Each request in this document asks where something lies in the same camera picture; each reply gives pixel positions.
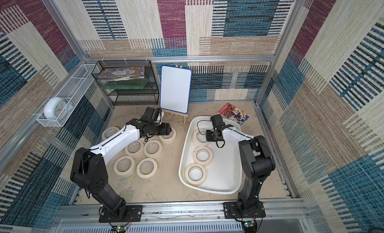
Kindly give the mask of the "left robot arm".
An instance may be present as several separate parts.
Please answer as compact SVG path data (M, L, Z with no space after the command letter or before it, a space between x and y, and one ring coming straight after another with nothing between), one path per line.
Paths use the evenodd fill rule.
M128 220L126 201L110 186L106 165L130 143L144 136L169 135L169 123L147 123L133 119L110 138L89 149L75 152L70 180L96 199L104 208L104 217L116 222Z

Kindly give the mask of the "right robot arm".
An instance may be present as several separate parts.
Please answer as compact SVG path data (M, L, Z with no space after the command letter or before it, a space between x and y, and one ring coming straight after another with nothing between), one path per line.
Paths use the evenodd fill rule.
M246 176L236 202L225 202L225 218L240 221L243 218L266 217L259 194L264 181L276 169L276 164L266 139L250 136L233 128L206 130L207 142L229 142L239 147L241 167Z

